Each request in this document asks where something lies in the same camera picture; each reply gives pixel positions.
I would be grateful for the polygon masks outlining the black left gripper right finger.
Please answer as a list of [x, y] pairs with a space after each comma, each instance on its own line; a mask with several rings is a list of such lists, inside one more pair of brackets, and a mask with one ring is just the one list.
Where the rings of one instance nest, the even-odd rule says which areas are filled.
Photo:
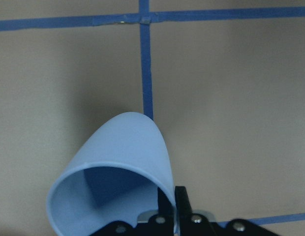
[[178, 223], [181, 236], [276, 236], [263, 227], [244, 219], [234, 219], [222, 227], [216, 222], [210, 222], [200, 213], [194, 213], [191, 208], [187, 190], [184, 186], [175, 187], [175, 199]]

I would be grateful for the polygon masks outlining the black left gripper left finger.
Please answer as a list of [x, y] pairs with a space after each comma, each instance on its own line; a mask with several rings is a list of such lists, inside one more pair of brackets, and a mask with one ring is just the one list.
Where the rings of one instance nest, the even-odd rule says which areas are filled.
[[93, 236], [173, 236], [174, 209], [165, 193], [157, 190], [157, 213], [137, 223], [135, 227], [124, 221], [113, 221], [98, 229]]

